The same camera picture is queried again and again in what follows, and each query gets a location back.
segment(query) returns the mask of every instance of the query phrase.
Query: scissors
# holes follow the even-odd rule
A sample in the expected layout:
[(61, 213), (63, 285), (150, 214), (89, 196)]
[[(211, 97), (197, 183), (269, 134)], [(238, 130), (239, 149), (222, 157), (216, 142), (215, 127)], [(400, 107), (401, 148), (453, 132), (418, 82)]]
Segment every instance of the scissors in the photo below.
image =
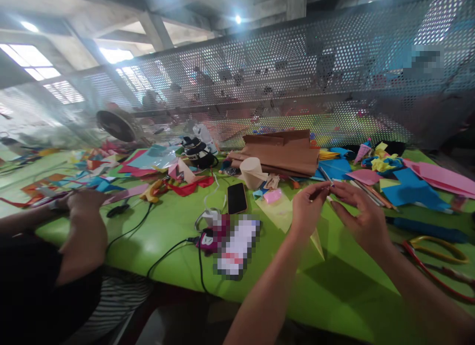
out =
[[(452, 252), (454, 257), (439, 253), (433, 249), (419, 245), (419, 242), (422, 240), (432, 241), (436, 244), (439, 244), (445, 247), (447, 250)], [(429, 269), (435, 270), (456, 281), (466, 283), (474, 291), (475, 291), (475, 279), (470, 278), (469, 276), (448, 267), (443, 267), (443, 266), (439, 267), (430, 263), (422, 262), (416, 255), (416, 251), (418, 250), (446, 262), (451, 262), (455, 264), (467, 264), (469, 262), (468, 258), (465, 256), (463, 252), (461, 252), (454, 245), (444, 240), (434, 238), (432, 236), (419, 236), (414, 239), (404, 241), (402, 244), (394, 243), (394, 245), (403, 255), (410, 256), (417, 266), (419, 266), (430, 278), (432, 278), (432, 280), (434, 280), (439, 286), (441, 286), (451, 296), (454, 296), (457, 299), (465, 301), (467, 303), (475, 304), (475, 297), (469, 297), (469, 296), (463, 295), (457, 292), (456, 290), (454, 290), (453, 288), (450, 288), (448, 285), (443, 283), (436, 275), (434, 275)]]

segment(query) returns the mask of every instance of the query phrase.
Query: hand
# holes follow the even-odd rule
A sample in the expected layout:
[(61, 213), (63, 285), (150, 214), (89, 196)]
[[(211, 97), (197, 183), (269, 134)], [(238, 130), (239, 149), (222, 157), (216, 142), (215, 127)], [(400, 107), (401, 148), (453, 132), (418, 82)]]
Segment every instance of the hand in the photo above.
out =
[(330, 192), (360, 211), (354, 217), (339, 202), (332, 201), (336, 214), (367, 254), (373, 257), (375, 252), (391, 248), (384, 212), (363, 190), (348, 183), (335, 182)]
[(102, 204), (108, 198), (110, 198), (110, 195), (95, 191), (94, 189), (82, 189), (79, 191), (74, 191), (66, 197), (70, 210), (75, 208), (84, 210), (99, 210)]
[(330, 185), (330, 182), (312, 184), (294, 196), (291, 232), (305, 239), (312, 236)]

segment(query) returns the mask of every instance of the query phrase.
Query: metal mesh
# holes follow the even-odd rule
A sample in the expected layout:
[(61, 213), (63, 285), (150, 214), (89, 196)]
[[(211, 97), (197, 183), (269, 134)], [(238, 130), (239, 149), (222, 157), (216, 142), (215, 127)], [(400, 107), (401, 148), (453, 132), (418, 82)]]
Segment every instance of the metal mesh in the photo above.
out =
[(285, 22), (5, 89), (2, 129), (97, 146), (95, 113), (114, 102), (162, 144), (196, 120), (221, 149), (304, 128), (325, 147), (436, 148), (474, 109), (474, 19), (474, 0), (393, 0)]

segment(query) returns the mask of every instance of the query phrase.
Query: light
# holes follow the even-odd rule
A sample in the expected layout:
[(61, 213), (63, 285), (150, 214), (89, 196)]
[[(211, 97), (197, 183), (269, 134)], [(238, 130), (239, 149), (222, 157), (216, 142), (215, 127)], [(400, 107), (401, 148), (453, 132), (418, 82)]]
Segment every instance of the light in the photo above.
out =
[(31, 24), (30, 22), (22, 21), (20, 22), (23, 27), (25, 27), (28, 31), (38, 33), (40, 30), (34, 25)]

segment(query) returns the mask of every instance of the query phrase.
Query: black cable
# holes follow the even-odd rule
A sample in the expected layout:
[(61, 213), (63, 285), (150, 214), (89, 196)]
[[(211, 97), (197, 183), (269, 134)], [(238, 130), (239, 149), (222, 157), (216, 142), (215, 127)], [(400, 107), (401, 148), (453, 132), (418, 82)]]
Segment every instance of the black cable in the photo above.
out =
[(158, 261), (156, 261), (149, 269), (148, 269), (148, 272), (147, 272), (147, 278), (150, 278), (150, 272), (152, 271), (152, 269), (160, 263), (161, 260), (163, 260), (171, 251), (173, 251), (173, 249), (175, 247), (177, 247), (178, 245), (188, 241), (188, 242), (193, 242), (193, 238), (187, 238), (187, 239), (184, 239), (184, 240), (181, 240), (179, 243), (177, 243), (176, 245), (174, 245), (171, 249), (169, 249), (168, 251), (165, 252), (165, 254), (163, 256), (161, 256)]
[(203, 237), (203, 234), (205, 234), (204, 232), (199, 236), (199, 241), (198, 241), (198, 259), (199, 259), (199, 276), (201, 278), (201, 285), (203, 287), (203, 290), (204, 292), (207, 294), (207, 295), (211, 295), (210, 292), (208, 292), (208, 290), (206, 289), (206, 287), (204, 286), (204, 282), (203, 282), (203, 265), (201, 264), (201, 239)]
[(110, 242), (109, 246), (107, 246), (107, 249), (105, 250), (105, 254), (108, 254), (109, 249), (110, 249), (110, 247), (112, 246), (112, 244), (113, 244), (114, 242), (116, 242), (116, 241), (117, 241), (118, 239), (120, 239), (121, 237), (127, 235), (128, 233), (131, 233), (132, 231), (138, 229), (138, 228), (142, 225), (142, 223), (143, 223), (143, 222), (145, 221), (145, 219), (147, 218), (148, 214), (150, 214), (150, 210), (152, 209), (152, 205), (153, 205), (153, 203), (150, 203), (150, 204), (148, 205), (147, 213), (145, 213), (145, 216), (143, 217), (143, 219), (141, 220), (141, 222), (138, 223), (138, 225), (137, 225), (136, 227), (134, 227), (133, 229), (127, 231), (126, 233), (124, 233), (124, 234), (122, 234), (122, 235), (116, 237), (115, 239), (113, 239), (113, 240)]

